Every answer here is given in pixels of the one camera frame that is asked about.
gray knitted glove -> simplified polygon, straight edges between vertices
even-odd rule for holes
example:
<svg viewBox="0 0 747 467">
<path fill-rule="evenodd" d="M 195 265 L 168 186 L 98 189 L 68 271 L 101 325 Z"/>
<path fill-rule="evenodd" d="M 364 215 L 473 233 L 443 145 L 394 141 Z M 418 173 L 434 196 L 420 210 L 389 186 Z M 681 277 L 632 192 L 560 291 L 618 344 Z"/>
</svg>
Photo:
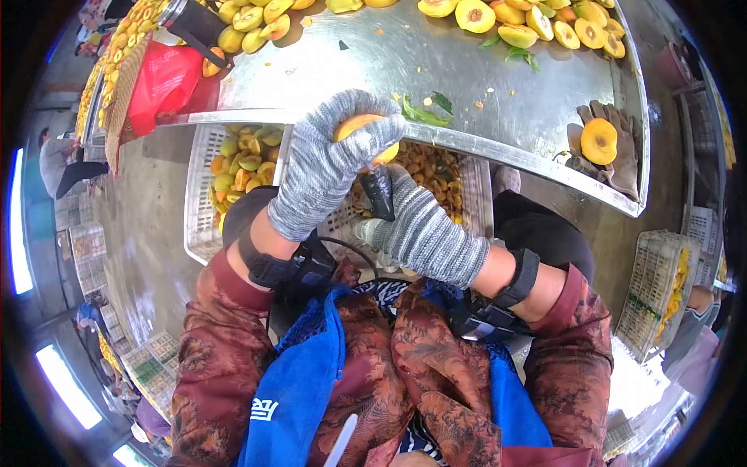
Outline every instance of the gray knitted glove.
<svg viewBox="0 0 747 467">
<path fill-rule="evenodd" d="M 394 192 L 394 222 L 364 220 L 354 227 L 358 238 L 416 273 L 467 288 L 488 258 L 490 243 L 475 238 L 446 215 L 426 188 L 407 170 L 386 166 Z"/>
<path fill-rule="evenodd" d="M 383 115 L 339 143 L 332 136 L 345 120 Z M 270 223 L 290 241 L 303 241 L 342 202 L 356 174 L 402 139 L 407 123 L 400 106 L 357 89 L 335 94 L 293 130 L 290 164 L 278 196 L 270 201 Z"/>
</svg>

black wrist strap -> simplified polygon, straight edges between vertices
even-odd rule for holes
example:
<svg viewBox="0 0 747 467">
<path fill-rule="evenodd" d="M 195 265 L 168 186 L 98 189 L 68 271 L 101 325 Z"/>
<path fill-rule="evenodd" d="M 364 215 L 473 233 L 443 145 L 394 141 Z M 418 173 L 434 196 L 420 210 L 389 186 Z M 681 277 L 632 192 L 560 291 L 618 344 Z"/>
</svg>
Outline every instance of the black wrist strap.
<svg viewBox="0 0 747 467">
<path fill-rule="evenodd" d="M 256 285 L 275 288 L 279 283 L 293 276 L 295 271 L 293 260 L 283 261 L 266 253 L 257 252 L 248 230 L 238 240 L 238 251 L 244 264 L 249 268 L 249 280 Z"/>
<path fill-rule="evenodd" d="M 537 280 L 539 269 L 539 255 L 532 250 L 509 250 L 516 258 L 516 271 L 511 283 L 502 288 L 493 299 L 493 303 L 502 309 L 508 309 L 521 302 L 529 295 Z"/>
</svg>

brown work glove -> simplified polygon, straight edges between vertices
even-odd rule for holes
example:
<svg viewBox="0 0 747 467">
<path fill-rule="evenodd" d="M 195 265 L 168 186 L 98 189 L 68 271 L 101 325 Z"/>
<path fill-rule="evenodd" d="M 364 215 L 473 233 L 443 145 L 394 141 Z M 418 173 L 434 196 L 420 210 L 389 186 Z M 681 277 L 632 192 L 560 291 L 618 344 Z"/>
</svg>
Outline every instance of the brown work glove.
<svg viewBox="0 0 747 467">
<path fill-rule="evenodd" d="M 633 118 L 625 111 L 619 111 L 614 105 L 602 105 L 599 101 L 591 101 L 589 105 L 581 105 L 576 108 L 581 121 L 586 125 L 593 118 L 604 118 L 612 123 L 617 130 L 617 156 L 612 164 L 597 170 L 596 166 L 583 158 L 580 149 L 571 151 L 573 159 L 571 166 L 581 172 L 595 177 L 600 182 L 607 182 L 610 187 L 620 193 L 628 195 L 633 201 L 638 201 L 638 155 L 633 137 L 635 125 Z M 571 144 L 571 148 L 580 148 L 580 134 L 577 144 Z"/>
</svg>

concrete floor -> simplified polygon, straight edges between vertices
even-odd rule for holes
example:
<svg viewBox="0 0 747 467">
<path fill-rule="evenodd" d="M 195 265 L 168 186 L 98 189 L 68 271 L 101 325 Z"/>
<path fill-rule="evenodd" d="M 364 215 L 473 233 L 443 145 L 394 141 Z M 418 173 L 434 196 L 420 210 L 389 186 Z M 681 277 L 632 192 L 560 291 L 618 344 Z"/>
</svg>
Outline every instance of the concrete floor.
<svg viewBox="0 0 747 467">
<path fill-rule="evenodd" d="M 93 206 L 105 228 L 108 296 L 136 345 L 182 333 L 202 265 L 187 256 L 183 224 L 194 127 L 157 129 L 120 149 L 120 171 Z"/>
<path fill-rule="evenodd" d="M 586 236 L 596 261 L 595 289 L 614 318 L 627 293 L 638 234 L 679 232 L 683 156 L 677 108 L 659 80 L 655 59 L 673 32 L 650 5 L 624 3 L 646 81 L 651 115 L 648 207 L 633 219 L 584 195 L 522 174 L 522 193 L 569 219 Z M 157 129 L 120 150 L 120 174 L 94 200 L 105 228 L 109 296 L 135 344 L 166 330 L 182 331 L 185 304 L 201 265 L 184 251 L 182 216 L 194 127 Z"/>
</svg>

gloved hand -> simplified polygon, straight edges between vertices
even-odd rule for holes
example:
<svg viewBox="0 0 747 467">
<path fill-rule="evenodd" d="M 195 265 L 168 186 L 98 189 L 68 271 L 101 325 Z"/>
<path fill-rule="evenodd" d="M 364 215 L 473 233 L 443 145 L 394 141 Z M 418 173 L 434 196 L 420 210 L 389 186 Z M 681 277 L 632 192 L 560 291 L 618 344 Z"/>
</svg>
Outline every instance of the gloved hand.
<svg viewBox="0 0 747 467">
<path fill-rule="evenodd" d="M 455 224 L 433 194 L 418 186 L 403 167 L 386 166 L 391 177 L 394 222 L 364 220 L 358 238 L 431 279 L 467 288 L 488 258 L 490 243 Z"/>
<path fill-rule="evenodd" d="M 360 114 L 377 114 L 339 143 L 335 130 Z M 357 89 L 335 94 L 293 130 L 288 175 L 267 207 L 273 228 L 290 241 L 304 241 L 342 202 L 356 174 L 402 139 L 407 123 L 400 106 Z"/>
<path fill-rule="evenodd" d="M 636 126 L 633 118 L 625 111 L 619 111 L 612 104 L 602 105 L 591 101 L 589 106 L 581 105 L 576 112 L 586 125 L 591 119 L 603 118 L 612 123 L 617 130 L 617 157 L 612 164 L 604 166 L 596 176 L 600 182 L 607 182 L 620 193 L 627 194 L 633 201 L 638 201 L 638 155 L 633 131 Z"/>
</svg>

